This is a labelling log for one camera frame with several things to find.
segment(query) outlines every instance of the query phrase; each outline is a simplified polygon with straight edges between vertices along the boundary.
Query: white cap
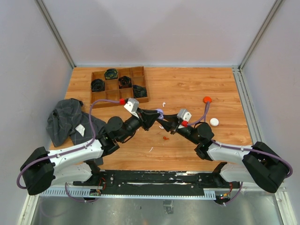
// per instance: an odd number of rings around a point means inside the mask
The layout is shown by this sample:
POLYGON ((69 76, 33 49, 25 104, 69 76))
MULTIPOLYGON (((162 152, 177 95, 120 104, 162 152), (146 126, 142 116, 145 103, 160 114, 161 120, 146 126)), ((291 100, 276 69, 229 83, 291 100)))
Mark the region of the white cap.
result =
POLYGON ((219 120, 216 119, 216 118, 211 118, 211 119, 210 119, 210 124, 211 124, 213 127, 216 127, 217 125, 219 125, 219 120))

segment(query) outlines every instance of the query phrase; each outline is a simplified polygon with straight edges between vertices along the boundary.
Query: white wall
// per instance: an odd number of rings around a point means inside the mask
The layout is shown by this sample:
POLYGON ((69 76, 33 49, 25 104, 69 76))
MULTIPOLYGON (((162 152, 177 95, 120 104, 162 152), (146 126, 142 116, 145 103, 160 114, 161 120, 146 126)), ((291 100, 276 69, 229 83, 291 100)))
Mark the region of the white wall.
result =
POLYGON ((300 222, 300 1, 285 1, 244 69, 266 143, 290 162, 286 184, 300 222))
POLYGON ((71 68, 33 0, 0 2, 0 218, 16 224, 27 191, 16 185, 32 151, 48 145, 46 120, 71 68))
POLYGON ((274 0, 44 0, 77 65, 238 65, 274 0))

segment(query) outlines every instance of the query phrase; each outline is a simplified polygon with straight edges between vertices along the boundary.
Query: white label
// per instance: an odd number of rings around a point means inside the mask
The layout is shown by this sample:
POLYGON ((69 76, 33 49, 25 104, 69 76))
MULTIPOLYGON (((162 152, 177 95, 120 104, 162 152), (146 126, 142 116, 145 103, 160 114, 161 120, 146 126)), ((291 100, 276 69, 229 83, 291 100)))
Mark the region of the white label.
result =
POLYGON ((83 125, 79 124, 79 125, 75 128, 75 130, 77 130, 77 131, 81 134, 82 137, 84 136, 85 128, 84 128, 83 125))

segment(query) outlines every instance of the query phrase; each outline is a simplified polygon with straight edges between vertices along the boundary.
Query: gray cloth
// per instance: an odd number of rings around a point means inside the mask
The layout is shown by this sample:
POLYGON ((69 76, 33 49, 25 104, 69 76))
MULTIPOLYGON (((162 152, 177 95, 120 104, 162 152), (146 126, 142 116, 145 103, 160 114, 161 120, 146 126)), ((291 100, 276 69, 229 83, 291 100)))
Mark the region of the gray cloth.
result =
MULTIPOLYGON (((89 114, 81 111, 83 102, 71 98, 59 101, 55 109, 49 115, 46 130, 51 137, 53 145, 58 147, 70 136, 74 145, 81 144, 92 139, 92 130, 89 122, 89 114), (84 126, 84 136, 75 129, 79 124, 84 126)), ((91 117, 96 135, 102 133, 105 122, 91 117)))

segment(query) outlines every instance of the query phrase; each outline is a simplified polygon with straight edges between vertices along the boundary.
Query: wooden table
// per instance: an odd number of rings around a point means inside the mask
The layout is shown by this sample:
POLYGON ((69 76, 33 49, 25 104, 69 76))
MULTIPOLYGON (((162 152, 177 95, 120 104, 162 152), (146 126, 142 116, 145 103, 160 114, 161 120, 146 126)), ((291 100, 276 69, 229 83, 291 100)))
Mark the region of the wooden table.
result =
MULTIPOLYGON (((90 107, 91 73, 106 70, 103 67, 77 67, 65 98, 83 101, 83 111, 90 107)), ((217 118, 219 126, 213 127, 215 139, 224 143, 247 145, 251 139, 240 103, 231 68, 145 68, 150 101, 140 104, 142 109, 162 108, 165 114, 178 113, 186 108, 192 113, 191 121, 203 115, 203 98, 210 96, 212 103, 207 121, 217 118)), ((92 114, 107 122, 112 116, 124 121, 130 117, 123 106, 94 109, 92 114)), ((70 139, 55 148, 72 146, 70 139)), ((169 171, 212 171, 219 162, 201 160, 195 153, 196 145, 182 136, 171 135, 159 128, 156 122, 150 131, 140 128, 134 138, 113 154, 104 157, 102 169, 115 170, 169 170, 169 171)))

